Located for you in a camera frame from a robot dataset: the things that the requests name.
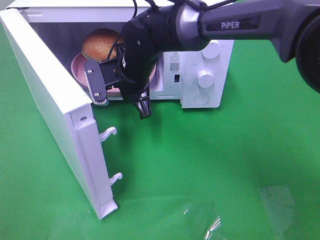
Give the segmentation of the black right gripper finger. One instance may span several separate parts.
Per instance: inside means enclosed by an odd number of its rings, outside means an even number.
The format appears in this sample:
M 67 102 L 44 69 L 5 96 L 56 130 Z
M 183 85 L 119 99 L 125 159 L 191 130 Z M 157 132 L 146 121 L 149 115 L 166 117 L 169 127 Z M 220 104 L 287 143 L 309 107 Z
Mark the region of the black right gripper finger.
M 109 100 L 99 63 L 94 59 L 87 60 L 84 63 L 84 72 L 92 102 L 97 106 L 107 106 Z
M 152 115 L 148 86 L 143 91 L 129 94 L 128 98 L 138 110 L 140 119 L 146 119 Z

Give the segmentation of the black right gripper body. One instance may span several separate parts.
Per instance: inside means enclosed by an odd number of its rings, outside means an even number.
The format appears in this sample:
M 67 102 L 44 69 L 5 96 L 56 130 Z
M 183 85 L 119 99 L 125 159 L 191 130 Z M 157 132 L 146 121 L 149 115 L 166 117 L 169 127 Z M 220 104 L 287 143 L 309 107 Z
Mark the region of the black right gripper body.
M 98 93 L 107 98 L 115 86 L 129 99 L 149 99 L 149 76 L 158 60 L 158 49 L 151 43 L 118 44 L 116 58 L 98 63 Z

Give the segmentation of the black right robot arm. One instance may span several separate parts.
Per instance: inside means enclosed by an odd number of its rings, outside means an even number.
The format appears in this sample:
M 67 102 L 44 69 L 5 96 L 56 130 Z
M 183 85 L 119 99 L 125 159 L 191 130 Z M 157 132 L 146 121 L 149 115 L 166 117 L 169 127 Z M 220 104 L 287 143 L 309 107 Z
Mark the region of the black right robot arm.
M 121 30 L 116 58 L 88 60 L 84 73 L 95 105 L 108 104 L 107 91 L 120 89 L 139 111 L 151 115 L 149 75 L 162 52 L 199 51 L 211 40 L 269 40 L 280 59 L 296 60 L 304 81 L 320 89 L 320 3 L 317 0 L 174 0 L 150 7 Z

